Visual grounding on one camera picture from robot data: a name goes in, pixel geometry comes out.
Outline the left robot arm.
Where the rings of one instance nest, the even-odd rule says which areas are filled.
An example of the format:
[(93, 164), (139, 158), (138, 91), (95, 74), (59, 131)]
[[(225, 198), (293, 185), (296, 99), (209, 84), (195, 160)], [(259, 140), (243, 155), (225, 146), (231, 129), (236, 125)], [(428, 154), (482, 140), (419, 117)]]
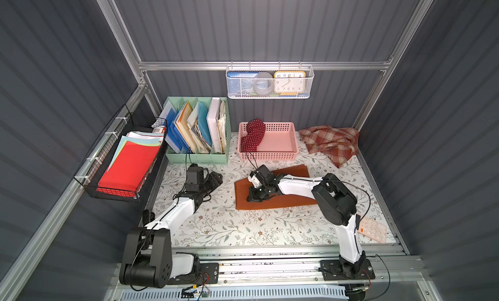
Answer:
[(155, 220), (134, 228), (127, 235), (119, 281), (134, 291), (163, 288), (179, 279), (198, 284), (203, 280), (197, 254), (172, 251), (172, 236), (211, 199), (223, 184), (223, 176), (193, 163), (186, 170), (186, 181), (172, 204)]

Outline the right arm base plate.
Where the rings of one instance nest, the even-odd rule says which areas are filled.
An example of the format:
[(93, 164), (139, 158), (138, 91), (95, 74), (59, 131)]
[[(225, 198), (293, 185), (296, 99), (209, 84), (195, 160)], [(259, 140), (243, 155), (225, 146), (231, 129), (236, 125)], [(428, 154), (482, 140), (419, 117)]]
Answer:
[(345, 271), (339, 259), (321, 260), (318, 270), (322, 273), (325, 281), (376, 279), (374, 269), (368, 259), (359, 265), (357, 271)]

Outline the rust brown skirt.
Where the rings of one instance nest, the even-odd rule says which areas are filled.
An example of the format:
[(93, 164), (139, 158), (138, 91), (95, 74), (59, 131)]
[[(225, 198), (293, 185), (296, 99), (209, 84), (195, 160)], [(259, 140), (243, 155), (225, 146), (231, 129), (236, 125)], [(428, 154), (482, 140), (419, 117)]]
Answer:
[[(276, 169), (272, 172), (275, 176), (284, 174), (309, 178), (308, 168), (304, 164)], [(248, 202), (247, 198), (249, 195), (249, 190), (252, 187), (253, 185), (250, 183), (250, 181), (248, 181), (247, 178), (235, 182), (235, 207), (237, 210), (269, 210), (317, 205), (317, 202), (315, 200), (298, 195), (279, 195), (271, 198), (270, 200), (262, 202)]]

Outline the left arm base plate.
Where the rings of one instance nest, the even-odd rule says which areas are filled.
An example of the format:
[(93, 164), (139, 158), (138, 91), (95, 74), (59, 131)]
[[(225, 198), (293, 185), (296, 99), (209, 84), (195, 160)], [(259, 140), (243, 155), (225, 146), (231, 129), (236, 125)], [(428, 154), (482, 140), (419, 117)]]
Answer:
[(217, 284), (220, 275), (219, 268), (218, 263), (201, 263), (190, 274), (171, 278), (167, 285)]

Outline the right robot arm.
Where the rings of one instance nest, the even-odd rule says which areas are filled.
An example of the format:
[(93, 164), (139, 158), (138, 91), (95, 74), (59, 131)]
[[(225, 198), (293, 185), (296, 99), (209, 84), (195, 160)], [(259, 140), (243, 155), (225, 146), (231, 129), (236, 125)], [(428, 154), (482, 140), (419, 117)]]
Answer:
[(276, 176), (262, 165), (250, 173), (248, 180), (252, 183), (249, 202), (263, 202), (282, 195), (315, 200), (325, 219), (335, 226), (340, 247), (336, 271), (347, 278), (354, 278), (362, 271), (366, 255), (358, 240), (361, 216), (357, 214), (357, 198), (334, 174), (319, 178)]

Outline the red polka dot skirt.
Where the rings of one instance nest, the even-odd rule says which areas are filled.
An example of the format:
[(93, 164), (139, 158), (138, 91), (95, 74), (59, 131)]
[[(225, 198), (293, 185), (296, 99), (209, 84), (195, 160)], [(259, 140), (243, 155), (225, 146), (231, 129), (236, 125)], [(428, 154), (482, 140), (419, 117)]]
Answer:
[(241, 138), (241, 152), (256, 152), (266, 132), (266, 125), (261, 119), (254, 119), (246, 124), (247, 135)]

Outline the pink plastic basket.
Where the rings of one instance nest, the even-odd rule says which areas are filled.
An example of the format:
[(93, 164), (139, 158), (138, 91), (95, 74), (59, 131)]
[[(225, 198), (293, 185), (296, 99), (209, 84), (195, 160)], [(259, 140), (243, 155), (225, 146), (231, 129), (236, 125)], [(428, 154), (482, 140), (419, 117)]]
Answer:
[(255, 152), (243, 152), (240, 144), (248, 135), (247, 123), (239, 124), (237, 152), (241, 160), (294, 161), (299, 153), (295, 126), (291, 122), (265, 123), (266, 132)]

